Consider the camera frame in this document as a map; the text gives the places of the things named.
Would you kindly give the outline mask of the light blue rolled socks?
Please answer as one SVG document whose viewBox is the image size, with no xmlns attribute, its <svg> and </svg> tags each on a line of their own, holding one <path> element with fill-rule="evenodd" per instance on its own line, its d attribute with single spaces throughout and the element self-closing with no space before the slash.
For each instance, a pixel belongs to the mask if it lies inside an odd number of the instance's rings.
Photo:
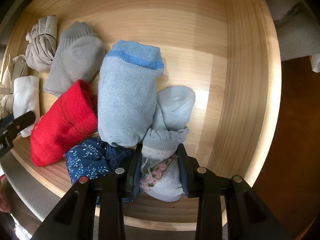
<svg viewBox="0 0 320 240">
<path fill-rule="evenodd" d="M 164 71 L 158 47 L 119 40 L 105 55 L 98 82 L 98 132 L 117 147 L 133 147 L 153 122 L 156 79 Z"/>
</svg>

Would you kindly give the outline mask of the red knitted garment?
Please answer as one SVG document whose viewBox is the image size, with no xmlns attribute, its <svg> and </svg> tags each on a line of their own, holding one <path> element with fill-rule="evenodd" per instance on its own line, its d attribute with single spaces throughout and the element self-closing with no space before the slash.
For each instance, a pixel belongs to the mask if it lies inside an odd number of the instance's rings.
<svg viewBox="0 0 320 240">
<path fill-rule="evenodd" d="M 90 85 L 78 80 L 54 102 L 31 132 L 30 158 L 35 166 L 59 161 L 96 131 L 97 100 Z"/>
</svg>

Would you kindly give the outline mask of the navy floral underwear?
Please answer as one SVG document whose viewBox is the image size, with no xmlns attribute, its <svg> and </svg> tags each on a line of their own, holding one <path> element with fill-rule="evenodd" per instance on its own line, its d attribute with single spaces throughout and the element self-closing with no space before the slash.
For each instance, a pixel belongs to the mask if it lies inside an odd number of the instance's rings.
<svg viewBox="0 0 320 240">
<path fill-rule="evenodd" d="M 134 155 L 134 150 L 113 147 L 99 138 L 85 139 L 65 153 L 66 167 L 71 183 L 80 177 L 96 179 L 123 167 Z"/>
</svg>

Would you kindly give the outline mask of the beige bundled bra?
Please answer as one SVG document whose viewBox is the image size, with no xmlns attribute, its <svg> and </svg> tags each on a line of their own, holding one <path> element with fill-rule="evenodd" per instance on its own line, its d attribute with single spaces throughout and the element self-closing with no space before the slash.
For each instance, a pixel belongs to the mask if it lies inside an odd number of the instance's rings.
<svg viewBox="0 0 320 240">
<path fill-rule="evenodd" d="M 28 69 L 24 55 L 15 58 L 9 56 L 9 61 L 1 72 L 1 118 L 13 113 L 14 81 L 18 77 L 27 76 Z"/>
</svg>

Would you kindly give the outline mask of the wooden drawer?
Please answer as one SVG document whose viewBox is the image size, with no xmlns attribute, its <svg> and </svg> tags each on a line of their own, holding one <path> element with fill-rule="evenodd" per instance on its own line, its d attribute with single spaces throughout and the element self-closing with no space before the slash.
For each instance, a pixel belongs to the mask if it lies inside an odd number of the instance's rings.
<svg viewBox="0 0 320 240">
<path fill-rule="evenodd" d="M 249 185 L 268 155 L 279 113 L 281 63 L 265 0 L 31 0 L 14 22 L 1 62 L 25 52 L 37 20 L 56 15 L 58 30 L 88 23 L 111 48 L 118 40 L 160 48 L 157 89 L 196 94 L 187 153 L 218 176 Z"/>
</svg>

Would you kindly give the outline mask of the grey tied cloth bundle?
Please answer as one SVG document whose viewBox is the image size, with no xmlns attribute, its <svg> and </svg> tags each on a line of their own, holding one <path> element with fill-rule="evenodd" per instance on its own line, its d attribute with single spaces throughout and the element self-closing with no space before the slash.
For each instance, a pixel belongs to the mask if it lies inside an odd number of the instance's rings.
<svg viewBox="0 0 320 240">
<path fill-rule="evenodd" d="M 50 71 L 56 53 L 57 23 L 56 15 L 42 17 L 25 37 L 28 41 L 25 61 L 28 67 L 37 72 Z"/>
</svg>

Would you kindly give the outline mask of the grey rolled socks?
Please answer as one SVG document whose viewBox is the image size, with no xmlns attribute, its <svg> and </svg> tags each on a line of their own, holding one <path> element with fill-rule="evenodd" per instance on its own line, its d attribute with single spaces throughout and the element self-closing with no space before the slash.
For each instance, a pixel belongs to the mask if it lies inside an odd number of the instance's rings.
<svg viewBox="0 0 320 240">
<path fill-rule="evenodd" d="M 58 98 L 78 80 L 92 82 L 105 54 L 105 46 L 93 29 L 85 22 L 74 22 L 60 36 L 44 91 Z"/>
</svg>

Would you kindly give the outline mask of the pale blue floral socks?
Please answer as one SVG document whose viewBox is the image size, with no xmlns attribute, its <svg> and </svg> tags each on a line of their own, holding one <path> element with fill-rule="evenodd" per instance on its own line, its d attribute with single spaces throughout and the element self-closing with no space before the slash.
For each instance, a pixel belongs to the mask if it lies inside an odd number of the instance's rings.
<svg viewBox="0 0 320 240">
<path fill-rule="evenodd" d="M 164 202 L 183 194 L 176 150 L 186 141 L 194 91 L 185 86 L 167 87 L 156 94 L 153 123 L 142 146 L 140 190 Z"/>
</svg>

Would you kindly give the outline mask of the white rolled cloth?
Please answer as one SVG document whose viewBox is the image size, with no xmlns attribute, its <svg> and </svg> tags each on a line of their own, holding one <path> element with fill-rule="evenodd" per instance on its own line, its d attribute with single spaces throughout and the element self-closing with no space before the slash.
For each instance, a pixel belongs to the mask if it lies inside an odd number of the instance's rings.
<svg viewBox="0 0 320 240">
<path fill-rule="evenodd" d="M 14 80 L 14 118 L 17 118 L 28 111 L 35 113 L 34 123 L 21 131 L 21 136 L 23 138 L 31 135 L 34 125 L 40 119 L 39 92 L 39 78 L 36 76 L 22 76 Z"/>
</svg>

